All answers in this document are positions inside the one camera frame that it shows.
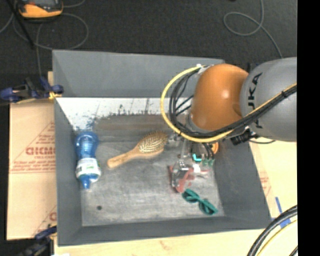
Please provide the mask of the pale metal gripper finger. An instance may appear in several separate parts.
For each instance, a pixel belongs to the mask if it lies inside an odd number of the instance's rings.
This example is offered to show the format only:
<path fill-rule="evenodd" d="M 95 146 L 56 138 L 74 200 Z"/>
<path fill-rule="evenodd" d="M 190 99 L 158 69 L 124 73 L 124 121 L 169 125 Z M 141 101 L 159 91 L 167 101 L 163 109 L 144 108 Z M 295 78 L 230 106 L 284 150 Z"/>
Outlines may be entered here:
<path fill-rule="evenodd" d="M 184 190 L 188 175 L 188 165 L 182 160 L 177 161 L 171 168 L 171 186 L 176 190 Z"/>
<path fill-rule="evenodd" d="M 211 169 L 208 168 L 207 166 L 202 166 L 196 163 L 192 165 L 192 168 L 193 168 L 192 175 L 194 177 L 200 177 L 200 178 L 207 178 L 211 171 Z"/>

